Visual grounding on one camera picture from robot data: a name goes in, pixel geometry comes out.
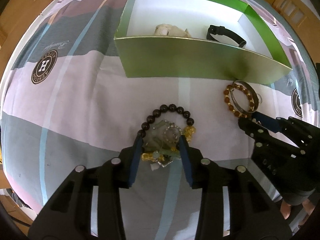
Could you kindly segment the person right hand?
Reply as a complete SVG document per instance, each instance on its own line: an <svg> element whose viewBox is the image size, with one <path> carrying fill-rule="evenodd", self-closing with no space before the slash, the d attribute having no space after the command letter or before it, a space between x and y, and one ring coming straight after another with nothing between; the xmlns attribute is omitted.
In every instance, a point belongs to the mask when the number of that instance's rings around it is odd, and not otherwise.
<svg viewBox="0 0 320 240"><path fill-rule="evenodd" d="M291 205L282 199L280 212L284 219L288 219L289 226L291 230L295 228L301 228L312 212L314 211L316 205L319 202L319 194L313 194L304 200L301 204Z"/></svg>

